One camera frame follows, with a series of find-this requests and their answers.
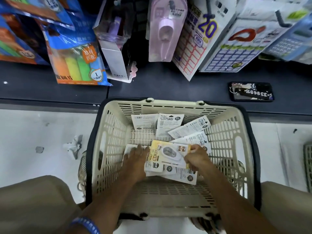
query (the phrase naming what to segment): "wristband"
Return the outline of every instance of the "wristband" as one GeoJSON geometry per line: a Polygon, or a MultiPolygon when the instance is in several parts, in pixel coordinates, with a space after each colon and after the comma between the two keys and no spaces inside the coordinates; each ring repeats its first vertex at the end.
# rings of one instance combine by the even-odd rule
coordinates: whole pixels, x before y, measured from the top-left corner
{"type": "Polygon", "coordinates": [[[77,217],[71,222],[71,225],[76,223],[83,225],[91,234],[101,234],[91,219],[86,217],[77,217]]]}

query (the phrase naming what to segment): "black shelf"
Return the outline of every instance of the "black shelf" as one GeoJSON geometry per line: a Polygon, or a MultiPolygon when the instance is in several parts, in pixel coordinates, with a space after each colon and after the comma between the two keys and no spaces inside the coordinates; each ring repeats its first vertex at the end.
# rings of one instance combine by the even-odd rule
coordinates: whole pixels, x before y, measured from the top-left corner
{"type": "Polygon", "coordinates": [[[153,62],[138,66],[130,84],[113,81],[108,97],[151,97],[163,100],[233,103],[231,81],[269,82],[274,102],[239,102],[252,116],[311,120],[311,66],[297,62],[255,59],[238,73],[196,73],[188,82],[173,63],[153,62]]]}
{"type": "Polygon", "coordinates": [[[0,103],[97,109],[107,91],[107,86],[59,85],[50,66],[0,61],[0,103]]]}

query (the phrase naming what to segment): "hand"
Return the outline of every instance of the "hand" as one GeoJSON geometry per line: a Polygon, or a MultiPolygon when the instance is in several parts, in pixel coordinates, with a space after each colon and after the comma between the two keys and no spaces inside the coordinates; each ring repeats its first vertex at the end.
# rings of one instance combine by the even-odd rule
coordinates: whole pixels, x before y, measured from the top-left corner
{"type": "Polygon", "coordinates": [[[149,154],[149,146],[145,149],[141,145],[132,148],[130,154],[124,155],[124,161],[119,175],[128,177],[134,184],[142,181],[145,177],[144,166],[149,154]]]}
{"type": "Polygon", "coordinates": [[[184,157],[184,160],[186,163],[189,163],[190,169],[193,171],[198,171],[202,166],[207,164],[213,165],[206,150],[198,144],[191,146],[191,152],[184,157]]]}

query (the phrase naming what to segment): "smartphone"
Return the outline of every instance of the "smartphone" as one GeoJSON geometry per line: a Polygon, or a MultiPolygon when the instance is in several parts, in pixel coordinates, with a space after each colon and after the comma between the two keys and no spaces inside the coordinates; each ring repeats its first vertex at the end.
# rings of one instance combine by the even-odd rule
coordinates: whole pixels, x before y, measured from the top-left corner
{"type": "Polygon", "coordinates": [[[270,83],[230,82],[228,87],[232,101],[274,101],[270,83]]]}

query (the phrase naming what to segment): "number 20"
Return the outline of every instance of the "number 20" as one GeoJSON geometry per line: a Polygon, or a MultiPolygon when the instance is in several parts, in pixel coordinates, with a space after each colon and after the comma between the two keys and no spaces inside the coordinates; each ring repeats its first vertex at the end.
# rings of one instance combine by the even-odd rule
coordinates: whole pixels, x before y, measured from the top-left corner
{"type": "Polygon", "coordinates": [[[199,24],[199,25],[198,25],[198,29],[199,29],[201,32],[203,32],[203,33],[205,32],[206,37],[210,39],[210,38],[213,37],[213,35],[214,35],[214,33],[216,32],[216,29],[218,28],[218,26],[217,26],[217,23],[216,23],[215,21],[211,21],[211,22],[210,22],[210,18],[207,18],[207,17],[208,17],[208,14],[204,14],[203,17],[206,18],[207,21],[204,22],[204,23],[202,23],[202,24],[199,24]],[[211,28],[212,26],[213,26],[213,29],[212,29],[212,31],[211,31],[210,34],[209,34],[208,31],[210,30],[210,28],[211,28]]]}

